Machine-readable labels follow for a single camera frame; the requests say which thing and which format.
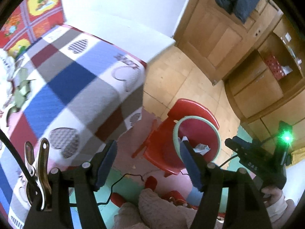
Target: chair backrest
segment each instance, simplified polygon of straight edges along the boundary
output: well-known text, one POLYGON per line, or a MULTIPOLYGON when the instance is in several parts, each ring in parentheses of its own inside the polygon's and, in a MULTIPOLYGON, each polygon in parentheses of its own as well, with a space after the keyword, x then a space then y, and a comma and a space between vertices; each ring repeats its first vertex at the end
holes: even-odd
POLYGON ((219 130, 219 123, 211 111, 200 103, 189 99, 178 99, 167 115, 171 120, 178 121, 189 115, 200 116, 207 119, 217 128, 217 130, 219 130))

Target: metal bolt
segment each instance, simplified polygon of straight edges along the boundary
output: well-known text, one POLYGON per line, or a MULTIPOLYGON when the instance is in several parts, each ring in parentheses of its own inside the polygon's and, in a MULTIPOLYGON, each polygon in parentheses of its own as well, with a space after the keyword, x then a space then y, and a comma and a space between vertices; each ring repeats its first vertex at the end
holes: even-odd
POLYGON ((56 174, 58 172, 58 168, 53 168, 53 169, 51 169, 51 173, 52 174, 56 174))
POLYGON ((216 167, 216 165, 214 163, 208 163, 207 167, 209 169, 214 169, 216 167))
POLYGON ((85 163, 83 163, 81 166, 84 168, 84 169, 87 169, 87 168, 89 168, 90 167, 90 163, 89 162, 85 162, 85 163))
POLYGON ((239 168, 238 171, 239 171, 240 173, 242 173, 242 174, 246 174, 246 173, 247 173, 247 171, 246 171, 245 168, 239 168))

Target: white sticker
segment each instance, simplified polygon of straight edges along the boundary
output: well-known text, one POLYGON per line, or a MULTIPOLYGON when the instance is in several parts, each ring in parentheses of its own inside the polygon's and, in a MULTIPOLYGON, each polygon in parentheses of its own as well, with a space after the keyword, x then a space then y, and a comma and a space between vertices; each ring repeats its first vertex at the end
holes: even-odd
POLYGON ((289 33, 286 33, 285 38, 287 39, 288 42, 291 41, 291 36, 289 33))

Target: green light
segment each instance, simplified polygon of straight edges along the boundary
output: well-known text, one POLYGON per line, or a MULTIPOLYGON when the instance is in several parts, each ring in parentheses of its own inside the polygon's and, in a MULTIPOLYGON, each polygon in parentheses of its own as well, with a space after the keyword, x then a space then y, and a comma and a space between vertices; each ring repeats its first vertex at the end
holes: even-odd
POLYGON ((292 134, 290 132, 285 131, 282 136, 281 139, 286 142, 287 144, 291 144, 293 141, 293 137, 292 134))

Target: person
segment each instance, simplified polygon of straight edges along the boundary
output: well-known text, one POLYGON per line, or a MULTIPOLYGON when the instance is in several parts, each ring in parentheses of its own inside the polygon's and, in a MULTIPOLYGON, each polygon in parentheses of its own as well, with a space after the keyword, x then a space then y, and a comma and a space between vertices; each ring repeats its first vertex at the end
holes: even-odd
MULTIPOLYGON (((114 216, 112 229, 189 229, 197 210, 188 204, 177 191, 160 198, 155 192, 157 180, 150 176, 139 196, 138 207, 127 202, 118 193, 111 201, 120 207, 114 216)), ((273 229, 280 229, 294 210, 292 200, 285 201, 283 191, 274 186, 262 189, 268 195, 264 199, 273 229)), ((223 221, 216 220, 214 229, 221 229, 223 221)))

